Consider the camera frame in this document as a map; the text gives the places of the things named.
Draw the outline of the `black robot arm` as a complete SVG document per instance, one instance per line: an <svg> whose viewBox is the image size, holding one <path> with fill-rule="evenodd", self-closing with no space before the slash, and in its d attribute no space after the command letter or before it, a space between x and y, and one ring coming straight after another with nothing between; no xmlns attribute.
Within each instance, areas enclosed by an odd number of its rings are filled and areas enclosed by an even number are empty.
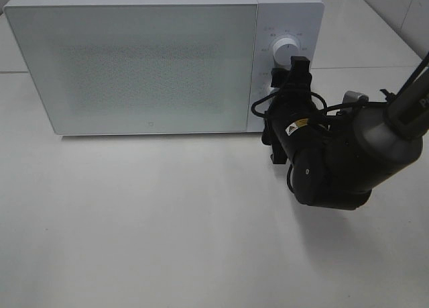
<svg viewBox="0 0 429 308"><path fill-rule="evenodd" d="M374 187L415 162L428 132L428 60L402 88L370 101L349 91L337 105L316 103L309 59L294 56L289 69L271 72L273 91L261 140L271 161L289 166L286 182L296 200L311 207L354 210Z"/></svg>

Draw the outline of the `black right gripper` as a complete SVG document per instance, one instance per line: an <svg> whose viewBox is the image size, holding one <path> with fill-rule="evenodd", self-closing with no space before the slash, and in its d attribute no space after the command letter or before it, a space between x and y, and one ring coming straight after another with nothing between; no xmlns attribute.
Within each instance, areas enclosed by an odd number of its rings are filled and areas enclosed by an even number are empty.
<svg viewBox="0 0 429 308"><path fill-rule="evenodd" d="M271 146L274 164L325 165L327 125L317 116L311 83L310 61L305 56L292 56L290 71L271 70L271 87L278 90L265 112L263 143Z"/></svg>

